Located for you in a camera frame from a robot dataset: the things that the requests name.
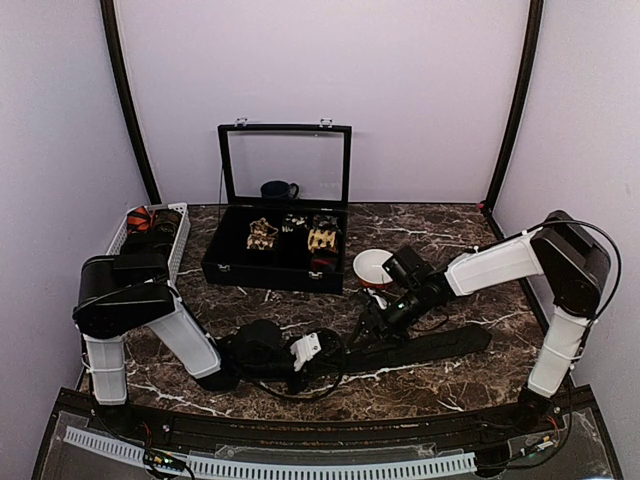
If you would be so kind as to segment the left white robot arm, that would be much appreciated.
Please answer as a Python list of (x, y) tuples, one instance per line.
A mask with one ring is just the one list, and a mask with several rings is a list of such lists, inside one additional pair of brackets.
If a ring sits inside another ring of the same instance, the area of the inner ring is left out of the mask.
[(305, 401), (303, 390), (319, 376), (340, 385), (347, 367), (341, 336), (326, 328), (284, 340), (281, 329), (256, 320), (221, 340), (195, 318), (159, 254), (102, 255), (81, 267), (72, 318), (85, 343), (93, 395), (101, 417), (120, 436), (141, 427), (127, 403), (124, 337), (150, 329), (204, 390), (220, 393), (246, 381), (279, 399)]

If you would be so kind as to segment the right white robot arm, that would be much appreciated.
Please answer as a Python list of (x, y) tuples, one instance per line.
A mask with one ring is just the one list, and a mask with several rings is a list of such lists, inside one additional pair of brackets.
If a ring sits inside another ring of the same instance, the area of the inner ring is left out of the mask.
[(581, 359), (591, 330), (619, 289), (622, 266), (620, 248), (605, 230), (555, 210), (528, 229), (438, 265), (410, 246), (401, 248), (382, 269), (403, 287), (403, 295), (388, 304), (368, 295), (359, 322), (378, 339), (398, 341), (426, 313), (455, 299), (542, 279), (552, 295), (552, 314), (524, 387), (531, 396), (510, 413), (511, 426), (530, 434), (547, 420), (546, 400)]

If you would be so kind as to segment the black necktie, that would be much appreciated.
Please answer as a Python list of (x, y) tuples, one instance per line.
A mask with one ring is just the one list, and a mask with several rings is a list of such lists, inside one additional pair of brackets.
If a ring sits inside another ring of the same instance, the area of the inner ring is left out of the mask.
[(400, 342), (378, 341), (352, 349), (347, 355), (346, 373), (426, 363), (485, 351), (490, 332), (478, 325), (419, 336)]

